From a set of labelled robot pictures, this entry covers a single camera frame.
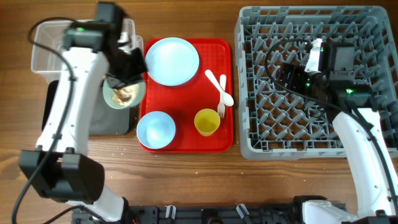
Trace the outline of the rice and nutshell leftovers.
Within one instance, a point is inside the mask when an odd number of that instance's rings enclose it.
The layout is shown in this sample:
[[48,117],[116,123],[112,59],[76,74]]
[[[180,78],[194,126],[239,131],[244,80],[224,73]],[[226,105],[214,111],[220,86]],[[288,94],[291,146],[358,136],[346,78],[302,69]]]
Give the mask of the rice and nutshell leftovers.
[[137,85],[130,85],[119,90],[113,90],[113,92],[112,100],[118,105],[126,106],[134,100],[139,92],[139,87]]

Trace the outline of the green bowl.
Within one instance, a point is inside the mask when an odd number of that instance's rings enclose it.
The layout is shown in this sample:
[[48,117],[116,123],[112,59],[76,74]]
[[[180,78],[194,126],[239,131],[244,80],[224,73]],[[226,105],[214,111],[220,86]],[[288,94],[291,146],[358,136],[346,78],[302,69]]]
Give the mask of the green bowl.
[[108,85],[107,80],[104,80],[104,82],[103,82],[103,98],[104,98],[105,102],[110,107],[117,109],[117,110],[121,110],[121,109],[125,109],[125,108],[132,108],[132,107],[139,105],[141,103],[141,101],[143,100],[144,95],[146,93],[146,84],[145,84],[145,82],[139,82],[139,83],[135,83],[133,85],[137,85],[139,87],[138,94],[136,95],[136,97],[130,104],[128,104],[126,106],[121,106],[112,100],[112,97],[114,95],[113,90],[115,90],[115,89],[111,88]]

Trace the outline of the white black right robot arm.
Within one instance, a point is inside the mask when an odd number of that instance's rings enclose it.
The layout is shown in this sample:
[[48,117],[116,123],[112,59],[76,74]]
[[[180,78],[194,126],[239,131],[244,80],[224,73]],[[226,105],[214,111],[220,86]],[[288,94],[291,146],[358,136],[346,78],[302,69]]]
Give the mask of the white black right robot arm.
[[355,82],[355,47],[304,40],[306,66],[283,63],[265,73],[280,89],[314,101],[332,123],[346,152],[358,199],[351,215],[318,197],[296,199],[300,223],[397,223],[397,173],[384,141],[371,87]]

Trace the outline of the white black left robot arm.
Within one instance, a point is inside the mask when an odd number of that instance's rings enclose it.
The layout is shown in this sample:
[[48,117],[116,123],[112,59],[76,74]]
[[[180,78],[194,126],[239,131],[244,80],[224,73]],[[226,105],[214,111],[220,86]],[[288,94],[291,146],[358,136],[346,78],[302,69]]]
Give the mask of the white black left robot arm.
[[63,62],[49,118],[35,149],[22,151],[19,166],[27,188],[42,198],[70,204],[102,223],[131,223],[128,201],[104,182],[104,167],[90,159],[88,137],[103,78],[111,87],[132,87],[128,106],[146,92],[146,64],[140,49],[126,52],[120,38],[123,16],[72,21],[65,29]]

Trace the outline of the yellow cup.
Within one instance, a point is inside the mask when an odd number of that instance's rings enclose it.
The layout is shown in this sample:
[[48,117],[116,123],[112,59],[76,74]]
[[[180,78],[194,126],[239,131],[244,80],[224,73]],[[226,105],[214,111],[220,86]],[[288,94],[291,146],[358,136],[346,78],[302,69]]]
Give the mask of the yellow cup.
[[220,126],[221,118],[212,109],[200,110],[194,118],[194,125],[202,136],[211,136]]

